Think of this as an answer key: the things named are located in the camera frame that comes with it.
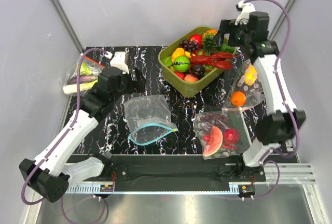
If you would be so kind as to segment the orange netted fake fruit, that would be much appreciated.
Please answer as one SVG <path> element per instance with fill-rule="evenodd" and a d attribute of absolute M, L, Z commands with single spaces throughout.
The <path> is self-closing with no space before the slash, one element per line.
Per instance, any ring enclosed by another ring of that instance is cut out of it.
<path fill-rule="evenodd" d="M 215 29 L 209 29 L 203 34 L 202 45 L 204 51 L 212 52 L 218 47 L 217 42 L 214 40 L 216 34 L 217 30 Z"/>

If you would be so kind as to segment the dark brown fake fruit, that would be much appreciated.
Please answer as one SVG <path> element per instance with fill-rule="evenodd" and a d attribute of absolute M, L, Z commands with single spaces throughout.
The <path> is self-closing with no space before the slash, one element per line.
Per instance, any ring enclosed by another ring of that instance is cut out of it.
<path fill-rule="evenodd" d="M 200 64 L 196 64 L 190 68 L 191 74 L 198 79 L 201 79 L 205 74 L 205 67 Z"/>

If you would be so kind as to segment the blue zip top bag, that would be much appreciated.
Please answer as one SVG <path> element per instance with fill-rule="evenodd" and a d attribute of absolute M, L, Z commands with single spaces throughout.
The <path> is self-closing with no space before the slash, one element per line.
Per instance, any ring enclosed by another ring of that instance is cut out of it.
<path fill-rule="evenodd" d="M 152 144 L 177 132 L 164 95 L 134 97 L 123 104 L 129 140 L 138 146 Z"/>

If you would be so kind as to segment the yellow-orange fake fruit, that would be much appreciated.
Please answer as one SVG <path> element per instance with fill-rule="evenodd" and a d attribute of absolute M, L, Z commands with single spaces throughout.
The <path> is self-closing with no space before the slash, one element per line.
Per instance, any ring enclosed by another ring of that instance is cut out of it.
<path fill-rule="evenodd" d="M 185 55 L 185 50 L 183 48 L 177 48 L 175 51 L 172 53 L 171 61 L 174 63 L 175 59 L 184 56 Z"/>

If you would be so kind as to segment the green fake melon ball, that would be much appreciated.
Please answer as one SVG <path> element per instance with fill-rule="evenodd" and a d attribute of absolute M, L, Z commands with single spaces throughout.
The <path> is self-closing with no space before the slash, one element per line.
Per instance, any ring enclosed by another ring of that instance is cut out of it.
<path fill-rule="evenodd" d="M 177 72 L 187 72 L 190 68 L 190 60 L 186 56 L 179 56 L 174 60 L 173 66 Z"/>

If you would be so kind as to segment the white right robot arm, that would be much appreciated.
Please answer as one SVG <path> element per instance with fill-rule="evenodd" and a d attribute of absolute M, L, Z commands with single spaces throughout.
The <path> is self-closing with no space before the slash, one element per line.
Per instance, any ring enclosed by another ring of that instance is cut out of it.
<path fill-rule="evenodd" d="M 281 52 L 276 42 L 268 39 L 269 15 L 254 11 L 240 21 L 223 19 L 214 39 L 222 44 L 229 35 L 228 45 L 244 47 L 247 57 L 258 73 L 265 95 L 267 115 L 256 124 L 256 138 L 241 155 L 236 176 L 248 180 L 254 167 L 263 165 L 265 158 L 288 140 L 299 140 L 299 129 L 306 113 L 294 104 L 281 69 Z"/>

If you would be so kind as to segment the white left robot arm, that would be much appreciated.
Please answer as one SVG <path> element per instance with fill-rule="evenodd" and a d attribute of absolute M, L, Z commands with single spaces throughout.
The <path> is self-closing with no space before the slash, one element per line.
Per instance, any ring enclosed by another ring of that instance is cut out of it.
<path fill-rule="evenodd" d="M 93 177 L 109 179 L 112 168 L 105 155 L 91 155 L 71 165 L 66 162 L 83 139 L 109 115 L 116 101 L 123 94 L 144 92 L 145 82 L 138 68 L 128 73 L 117 67 L 104 68 L 93 87 L 79 99 L 78 109 L 56 138 L 33 160 L 24 159 L 19 164 L 25 180 L 23 186 L 54 203 L 74 184 Z"/>

